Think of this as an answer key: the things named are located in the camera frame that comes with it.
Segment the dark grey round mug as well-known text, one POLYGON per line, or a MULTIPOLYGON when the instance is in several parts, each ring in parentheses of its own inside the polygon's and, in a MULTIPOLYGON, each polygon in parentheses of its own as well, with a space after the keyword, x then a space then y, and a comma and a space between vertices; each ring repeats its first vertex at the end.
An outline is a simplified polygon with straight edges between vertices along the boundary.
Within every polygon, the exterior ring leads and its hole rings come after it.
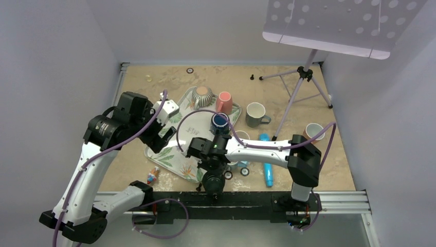
POLYGON ((206 172, 202 178, 202 185, 204 190, 208 194, 218 194, 222 193, 225 186, 225 178, 224 175, 215 174, 212 172, 206 172))

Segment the dark blue mug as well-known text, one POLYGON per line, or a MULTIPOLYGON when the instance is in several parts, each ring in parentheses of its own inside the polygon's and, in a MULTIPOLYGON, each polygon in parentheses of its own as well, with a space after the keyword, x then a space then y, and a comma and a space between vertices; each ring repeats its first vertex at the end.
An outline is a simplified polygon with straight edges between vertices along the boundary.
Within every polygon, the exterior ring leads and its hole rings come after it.
POLYGON ((210 132, 214 135, 229 134, 229 117, 225 113, 217 113, 211 117, 210 132))

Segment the light green mug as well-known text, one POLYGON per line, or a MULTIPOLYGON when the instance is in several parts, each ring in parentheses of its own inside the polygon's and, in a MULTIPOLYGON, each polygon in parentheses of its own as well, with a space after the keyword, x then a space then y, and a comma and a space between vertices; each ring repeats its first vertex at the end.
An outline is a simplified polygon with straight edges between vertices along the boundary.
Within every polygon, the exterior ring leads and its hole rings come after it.
POLYGON ((251 140, 249 134, 246 131, 237 130, 235 133, 236 133, 236 135, 238 136, 239 139, 251 140))

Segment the pink salmon mug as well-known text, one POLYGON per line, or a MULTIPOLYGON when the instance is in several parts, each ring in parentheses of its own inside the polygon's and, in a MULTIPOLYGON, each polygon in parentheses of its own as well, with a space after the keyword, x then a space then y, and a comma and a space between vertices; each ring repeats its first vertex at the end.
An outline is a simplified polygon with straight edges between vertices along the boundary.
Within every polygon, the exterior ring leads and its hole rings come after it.
POLYGON ((232 104, 233 101, 231 94, 229 92, 220 92, 216 98, 215 111, 230 115, 232 104))

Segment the dark grey angular mug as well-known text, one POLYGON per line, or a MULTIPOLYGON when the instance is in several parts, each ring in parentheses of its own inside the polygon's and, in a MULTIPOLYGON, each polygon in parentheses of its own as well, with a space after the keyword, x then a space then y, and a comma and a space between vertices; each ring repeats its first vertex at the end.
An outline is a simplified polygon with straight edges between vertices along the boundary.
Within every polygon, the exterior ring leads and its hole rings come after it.
POLYGON ((271 123, 271 118, 266 115, 265 106, 258 102, 252 102, 246 107, 246 124, 251 128, 271 123))

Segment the orange floral mug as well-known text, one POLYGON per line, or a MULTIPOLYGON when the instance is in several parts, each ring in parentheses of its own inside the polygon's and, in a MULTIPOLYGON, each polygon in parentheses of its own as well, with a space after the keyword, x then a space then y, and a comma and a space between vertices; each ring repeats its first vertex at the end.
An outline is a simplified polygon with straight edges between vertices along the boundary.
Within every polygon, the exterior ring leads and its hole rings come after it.
MULTIPOLYGON (((318 124, 318 123, 309 123, 304 131, 303 131, 303 136, 306 139, 311 139, 313 138, 315 135, 317 135, 320 131, 323 130, 323 126, 318 124)), ((323 133, 322 135, 320 135, 318 138, 316 138, 314 141, 312 141, 312 144, 316 144, 317 142, 319 142, 320 140, 324 139, 325 137, 325 133, 323 133)))

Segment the light blue mug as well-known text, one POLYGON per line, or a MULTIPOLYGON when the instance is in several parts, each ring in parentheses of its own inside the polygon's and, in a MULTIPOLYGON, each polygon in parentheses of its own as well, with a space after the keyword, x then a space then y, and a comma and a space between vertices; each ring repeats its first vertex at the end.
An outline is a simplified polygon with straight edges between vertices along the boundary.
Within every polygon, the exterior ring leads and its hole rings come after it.
POLYGON ((248 161, 239 161, 239 162, 231 162, 227 165, 228 171, 233 171, 238 168, 246 168, 248 167, 249 162, 248 161))

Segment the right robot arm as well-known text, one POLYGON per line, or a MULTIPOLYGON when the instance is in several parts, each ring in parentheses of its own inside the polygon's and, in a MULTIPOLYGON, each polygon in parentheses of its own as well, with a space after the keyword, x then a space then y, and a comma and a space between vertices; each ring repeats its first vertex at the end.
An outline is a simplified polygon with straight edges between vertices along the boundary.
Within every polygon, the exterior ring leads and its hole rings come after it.
POLYGON ((184 155, 196 158, 198 167, 206 171, 202 185, 211 195, 223 192, 228 164, 240 161, 286 168, 293 181, 288 201, 294 209, 306 206, 311 190, 319 184, 321 151, 302 135, 283 141, 242 140, 230 135, 215 135, 213 140, 194 137, 184 155))

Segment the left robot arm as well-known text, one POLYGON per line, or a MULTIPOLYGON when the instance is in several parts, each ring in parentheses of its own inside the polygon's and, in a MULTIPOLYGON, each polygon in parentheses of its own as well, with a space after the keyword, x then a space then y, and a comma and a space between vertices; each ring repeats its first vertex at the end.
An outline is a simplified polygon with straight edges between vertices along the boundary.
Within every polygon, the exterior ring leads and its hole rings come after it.
POLYGON ((39 221, 53 229, 53 246, 80 246, 95 243, 109 222, 124 212, 138 207, 148 210, 153 205, 153 189, 147 183, 134 181, 102 202, 95 202, 102 180, 123 146, 135 139, 160 152, 175 135, 171 127, 163 136, 159 132, 179 111, 178 105, 163 91, 153 103, 134 93, 121 94, 116 105, 92 118, 83 137, 75 171, 57 205, 41 213, 39 221))

